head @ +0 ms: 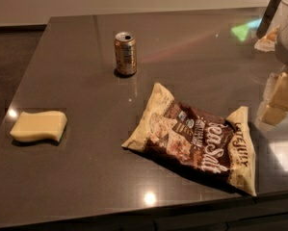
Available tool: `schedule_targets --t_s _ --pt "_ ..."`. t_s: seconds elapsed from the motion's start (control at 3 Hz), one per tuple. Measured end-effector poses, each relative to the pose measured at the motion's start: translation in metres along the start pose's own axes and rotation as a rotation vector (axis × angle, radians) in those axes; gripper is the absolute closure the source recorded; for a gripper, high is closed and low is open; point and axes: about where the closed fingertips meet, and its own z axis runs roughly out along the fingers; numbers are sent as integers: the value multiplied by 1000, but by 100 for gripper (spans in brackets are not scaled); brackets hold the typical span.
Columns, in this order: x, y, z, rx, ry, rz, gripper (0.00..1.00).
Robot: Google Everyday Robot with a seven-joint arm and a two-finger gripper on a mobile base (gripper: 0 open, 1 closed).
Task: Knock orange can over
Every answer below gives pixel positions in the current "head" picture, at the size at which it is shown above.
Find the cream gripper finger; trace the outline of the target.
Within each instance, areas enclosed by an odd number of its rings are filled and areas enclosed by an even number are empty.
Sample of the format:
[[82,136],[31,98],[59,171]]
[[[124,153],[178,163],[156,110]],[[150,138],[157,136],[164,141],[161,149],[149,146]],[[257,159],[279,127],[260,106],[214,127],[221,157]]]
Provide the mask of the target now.
[[276,126],[288,116],[288,72],[272,73],[263,93],[263,101],[258,108],[258,118]]

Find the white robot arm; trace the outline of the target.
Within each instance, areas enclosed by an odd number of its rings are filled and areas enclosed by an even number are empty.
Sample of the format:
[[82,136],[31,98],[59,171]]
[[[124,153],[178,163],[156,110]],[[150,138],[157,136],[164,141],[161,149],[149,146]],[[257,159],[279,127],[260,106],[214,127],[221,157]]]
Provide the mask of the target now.
[[272,73],[267,80],[258,118],[276,126],[288,116],[288,0],[270,0],[257,30],[259,40],[254,48],[275,52],[283,63],[279,73]]

